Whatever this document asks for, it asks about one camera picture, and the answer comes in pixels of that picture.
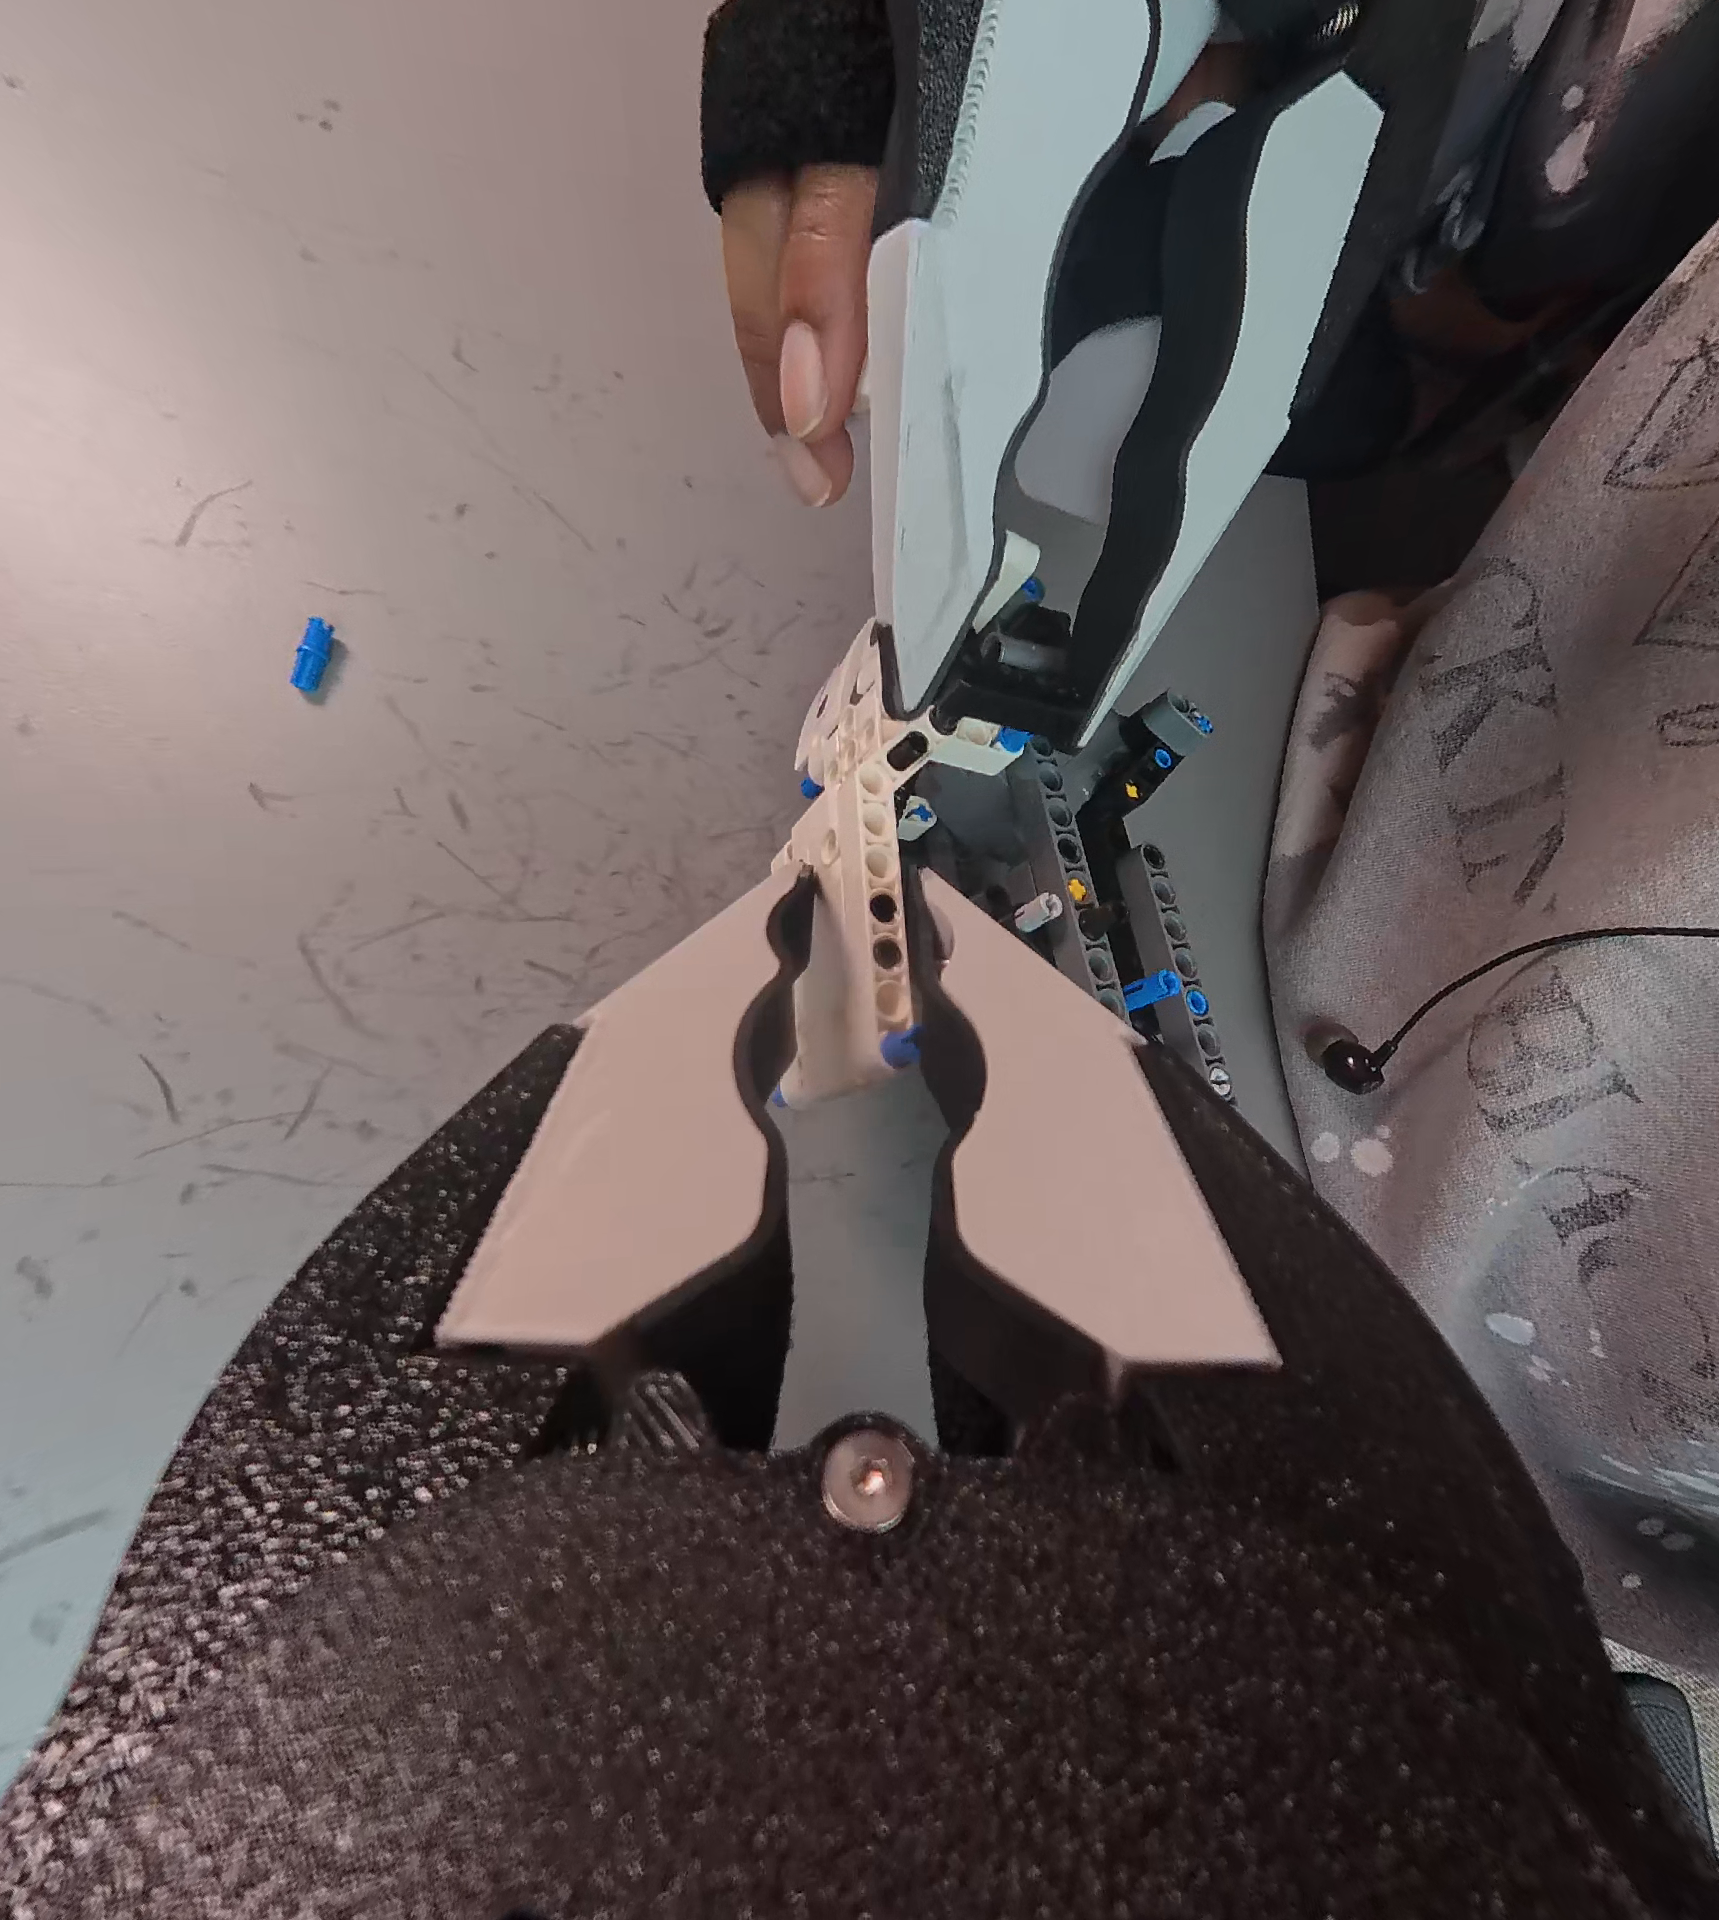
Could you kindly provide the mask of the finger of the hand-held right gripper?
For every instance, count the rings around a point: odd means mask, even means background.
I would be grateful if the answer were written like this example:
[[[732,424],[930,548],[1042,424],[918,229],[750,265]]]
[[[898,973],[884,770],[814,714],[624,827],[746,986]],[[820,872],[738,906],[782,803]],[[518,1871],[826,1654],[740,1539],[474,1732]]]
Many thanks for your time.
[[[874,623],[914,719],[996,586],[1064,252],[1206,48],[1204,4],[888,4],[896,100],[868,287]]]
[[[1384,123],[1338,66],[1160,143],[1160,332],[1072,621],[1086,747],[1284,440]]]

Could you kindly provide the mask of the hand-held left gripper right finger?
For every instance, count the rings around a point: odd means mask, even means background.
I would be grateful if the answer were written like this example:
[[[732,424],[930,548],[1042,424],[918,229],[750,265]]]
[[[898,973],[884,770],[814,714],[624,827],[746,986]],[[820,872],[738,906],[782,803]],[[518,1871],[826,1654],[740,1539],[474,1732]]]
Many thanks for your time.
[[[1140,1036],[942,876],[912,915],[920,1075],[948,1144],[926,1324],[986,1394],[1122,1394],[1278,1349]]]

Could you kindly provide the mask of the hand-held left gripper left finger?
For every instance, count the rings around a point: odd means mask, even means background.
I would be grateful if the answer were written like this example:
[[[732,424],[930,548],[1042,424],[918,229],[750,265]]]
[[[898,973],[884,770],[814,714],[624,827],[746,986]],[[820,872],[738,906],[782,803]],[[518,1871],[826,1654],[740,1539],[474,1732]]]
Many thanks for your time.
[[[578,1020],[440,1349],[588,1363],[758,1266],[790,1282],[770,1102],[796,1055],[816,900],[812,879],[760,881]]]

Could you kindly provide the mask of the person's grey printed sweatshirt torso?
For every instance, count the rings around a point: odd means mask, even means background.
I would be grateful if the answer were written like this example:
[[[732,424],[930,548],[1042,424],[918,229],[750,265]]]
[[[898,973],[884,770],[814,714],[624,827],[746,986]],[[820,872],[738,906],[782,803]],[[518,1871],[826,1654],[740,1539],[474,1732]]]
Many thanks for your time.
[[[1314,1186],[1719,1685],[1719,220],[1448,581],[1320,610],[1262,926]]]

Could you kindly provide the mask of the grey black toy truck chassis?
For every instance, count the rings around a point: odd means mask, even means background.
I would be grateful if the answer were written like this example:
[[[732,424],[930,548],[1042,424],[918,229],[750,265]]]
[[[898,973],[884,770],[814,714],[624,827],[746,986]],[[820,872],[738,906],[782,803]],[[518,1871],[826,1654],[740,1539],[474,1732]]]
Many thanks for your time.
[[[1234,1102],[1176,876],[1132,832],[1210,732],[1208,714],[1168,693],[1112,714],[1082,752],[1006,731],[1000,744],[1016,752],[998,773],[922,770],[934,821],[918,846],[1008,934]]]

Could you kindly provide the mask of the person's right hand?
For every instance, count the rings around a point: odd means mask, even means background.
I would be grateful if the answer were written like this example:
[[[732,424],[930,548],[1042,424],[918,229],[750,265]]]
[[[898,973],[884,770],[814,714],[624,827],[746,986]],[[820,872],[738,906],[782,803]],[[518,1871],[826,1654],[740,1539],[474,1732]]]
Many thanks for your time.
[[[728,193],[722,246],[734,345],[778,469],[814,510],[854,479],[850,419],[868,364],[878,170],[816,162]]]

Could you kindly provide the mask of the white bent brick beam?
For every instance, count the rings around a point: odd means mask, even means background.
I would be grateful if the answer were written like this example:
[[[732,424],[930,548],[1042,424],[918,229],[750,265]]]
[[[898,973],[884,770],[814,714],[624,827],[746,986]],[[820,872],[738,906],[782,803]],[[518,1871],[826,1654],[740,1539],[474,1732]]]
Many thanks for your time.
[[[884,1083],[888,1042],[914,1024],[900,796],[932,757],[928,714],[886,706],[880,627],[854,638],[800,732],[806,811],[782,861],[818,886],[810,958],[794,984],[796,1056],[776,1101],[800,1111]]]

